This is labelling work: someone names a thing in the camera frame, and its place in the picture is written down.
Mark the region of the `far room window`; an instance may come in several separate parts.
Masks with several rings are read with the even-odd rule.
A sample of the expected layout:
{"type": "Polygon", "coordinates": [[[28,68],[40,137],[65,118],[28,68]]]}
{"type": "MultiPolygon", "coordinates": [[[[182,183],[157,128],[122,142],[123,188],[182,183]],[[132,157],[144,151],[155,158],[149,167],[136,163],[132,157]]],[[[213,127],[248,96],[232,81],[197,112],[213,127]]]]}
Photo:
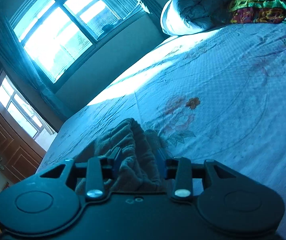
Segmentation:
{"type": "Polygon", "coordinates": [[[25,100],[7,75],[0,85],[0,102],[18,125],[33,139],[56,135],[54,129],[25,100]]]}

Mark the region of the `brown wooden door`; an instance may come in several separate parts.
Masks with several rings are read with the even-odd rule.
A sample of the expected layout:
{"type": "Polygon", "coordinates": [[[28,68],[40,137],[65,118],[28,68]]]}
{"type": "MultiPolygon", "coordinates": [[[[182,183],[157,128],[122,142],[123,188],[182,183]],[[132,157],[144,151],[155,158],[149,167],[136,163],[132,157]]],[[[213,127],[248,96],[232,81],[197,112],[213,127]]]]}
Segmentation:
{"type": "Polygon", "coordinates": [[[17,183],[35,174],[45,151],[26,132],[17,133],[0,114],[0,172],[17,183]]]}

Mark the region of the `blue left curtain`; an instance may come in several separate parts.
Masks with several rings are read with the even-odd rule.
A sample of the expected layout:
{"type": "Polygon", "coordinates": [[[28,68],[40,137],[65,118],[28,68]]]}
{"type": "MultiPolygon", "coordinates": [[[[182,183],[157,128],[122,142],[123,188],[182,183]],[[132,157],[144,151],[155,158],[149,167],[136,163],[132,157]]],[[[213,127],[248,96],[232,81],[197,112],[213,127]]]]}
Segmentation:
{"type": "Polygon", "coordinates": [[[0,10],[0,60],[14,71],[43,99],[62,121],[68,120],[72,112],[51,91],[38,74],[27,52],[20,44],[8,19],[0,10]]]}

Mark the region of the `large sliding glass window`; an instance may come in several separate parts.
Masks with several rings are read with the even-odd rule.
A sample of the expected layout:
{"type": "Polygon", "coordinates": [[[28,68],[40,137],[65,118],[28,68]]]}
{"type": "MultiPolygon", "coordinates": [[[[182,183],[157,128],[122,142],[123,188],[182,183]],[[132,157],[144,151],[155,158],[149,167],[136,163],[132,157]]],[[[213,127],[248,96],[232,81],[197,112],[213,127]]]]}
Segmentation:
{"type": "Polygon", "coordinates": [[[41,79],[56,92],[143,10],[141,0],[27,0],[11,24],[41,79]]]}

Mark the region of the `floral blue bed sheet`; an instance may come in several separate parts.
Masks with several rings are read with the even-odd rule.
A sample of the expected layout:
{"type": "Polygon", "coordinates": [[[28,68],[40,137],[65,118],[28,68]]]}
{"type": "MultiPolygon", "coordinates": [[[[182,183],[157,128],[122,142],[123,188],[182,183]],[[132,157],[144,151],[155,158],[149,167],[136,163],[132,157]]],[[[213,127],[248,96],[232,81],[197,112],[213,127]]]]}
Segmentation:
{"type": "MultiPolygon", "coordinates": [[[[164,41],[63,124],[39,169],[127,118],[168,155],[219,161],[274,189],[286,206],[286,23],[164,41]]],[[[286,212],[278,232],[286,239],[286,212]]]]}

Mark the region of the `rolled grey white quilt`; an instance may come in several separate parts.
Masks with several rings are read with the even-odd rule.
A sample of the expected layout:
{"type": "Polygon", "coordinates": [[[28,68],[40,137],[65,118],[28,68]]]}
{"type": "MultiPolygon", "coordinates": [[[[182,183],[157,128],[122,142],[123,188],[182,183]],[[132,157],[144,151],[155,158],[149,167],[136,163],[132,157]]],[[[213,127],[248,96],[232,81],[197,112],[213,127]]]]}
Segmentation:
{"type": "Polygon", "coordinates": [[[170,36],[201,33],[229,23],[232,0],[169,0],[161,13],[160,25],[170,36]]]}

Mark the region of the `colourful floral satin blanket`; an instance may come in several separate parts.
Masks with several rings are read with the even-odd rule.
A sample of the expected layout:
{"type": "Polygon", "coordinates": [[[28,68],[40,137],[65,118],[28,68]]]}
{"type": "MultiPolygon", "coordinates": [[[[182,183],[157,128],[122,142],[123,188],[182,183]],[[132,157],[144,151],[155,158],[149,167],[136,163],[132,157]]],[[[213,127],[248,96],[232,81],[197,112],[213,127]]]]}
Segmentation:
{"type": "Polygon", "coordinates": [[[232,0],[228,12],[231,23],[286,24],[286,0],[232,0]]]}

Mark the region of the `grey-green fleece pants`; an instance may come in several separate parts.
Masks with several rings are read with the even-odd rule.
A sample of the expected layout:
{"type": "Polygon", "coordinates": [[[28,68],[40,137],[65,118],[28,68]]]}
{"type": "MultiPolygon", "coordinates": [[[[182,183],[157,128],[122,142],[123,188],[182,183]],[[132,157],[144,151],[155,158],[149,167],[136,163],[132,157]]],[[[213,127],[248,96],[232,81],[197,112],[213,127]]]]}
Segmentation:
{"type": "Polygon", "coordinates": [[[155,161],[161,143],[155,131],[144,131],[133,118],[125,119],[93,140],[74,157],[76,163],[89,158],[110,156],[114,148],[122,150],[122,162],[116,179],[106,179],[104,188],[116,192],[162,192],[166,182],[161,179],[155,161]]]}

